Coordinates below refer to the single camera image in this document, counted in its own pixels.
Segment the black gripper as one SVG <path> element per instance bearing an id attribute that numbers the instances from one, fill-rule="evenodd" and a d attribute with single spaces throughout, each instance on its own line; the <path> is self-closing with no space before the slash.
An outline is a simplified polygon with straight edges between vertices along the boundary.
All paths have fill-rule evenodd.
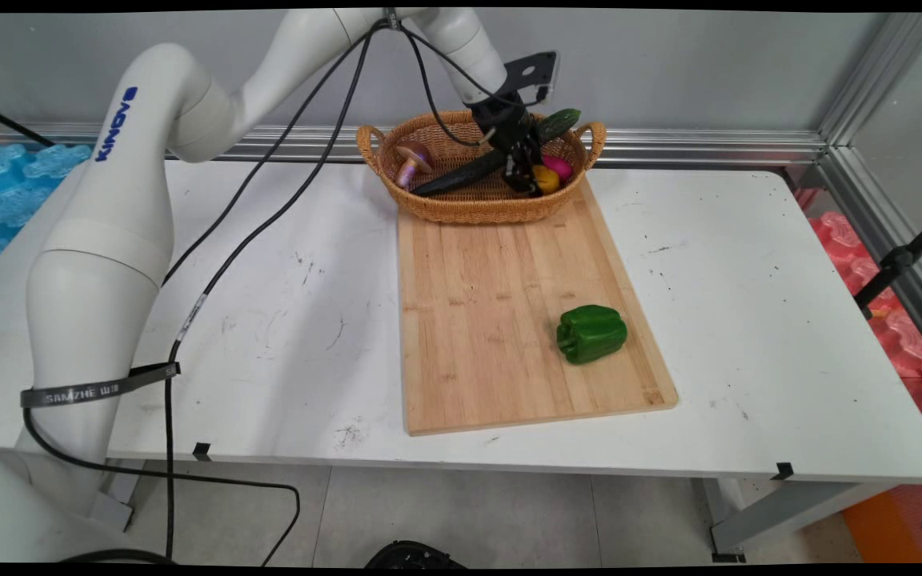
<path id="1" fill-rule="evenodd" d="M 495 150 L 504 154 L 504 180 L 515 194 L 527 194 L 527 174 L 533 190 L 545 194 L 547 168 L 541 154 L 537 121 L 520 94 L 497 94 L 472 103 L 472 117 Z"/>

